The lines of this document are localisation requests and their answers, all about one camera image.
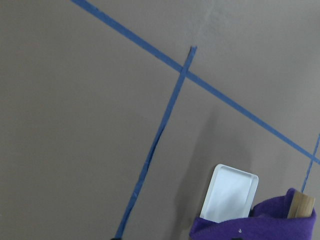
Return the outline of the upper wooden rack rod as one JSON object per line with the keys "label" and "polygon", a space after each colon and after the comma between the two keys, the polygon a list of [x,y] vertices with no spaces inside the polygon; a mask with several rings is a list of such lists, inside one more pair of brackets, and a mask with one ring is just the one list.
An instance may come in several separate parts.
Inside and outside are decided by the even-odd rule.
{"label": "upper wooden rack rod", "polygon": [[288,219],[308,218],[312,215],[316,199],[302,192],[296,191],[290,204]]}

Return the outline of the white towel rack base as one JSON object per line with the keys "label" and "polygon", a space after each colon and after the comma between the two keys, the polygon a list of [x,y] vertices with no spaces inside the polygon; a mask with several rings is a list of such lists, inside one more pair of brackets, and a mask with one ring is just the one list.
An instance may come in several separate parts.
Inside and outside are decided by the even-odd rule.
{"label": "white towel rack base", "polygon": [[259,177],[228,165],[213,171],[199,217],[215,223],[247,218]]}

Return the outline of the purple microfibre towel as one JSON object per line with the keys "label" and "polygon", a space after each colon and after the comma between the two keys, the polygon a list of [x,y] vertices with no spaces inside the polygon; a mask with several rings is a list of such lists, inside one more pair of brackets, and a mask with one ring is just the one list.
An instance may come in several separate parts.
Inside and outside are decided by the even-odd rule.
{"label": "purple microfibre towel", "polygon": [[296,190],[264,200],[253,207],[249,217],[220,223],[197,217],[189,236],[193,240],[310,240],[317,220],[310,217],[288,218]]}

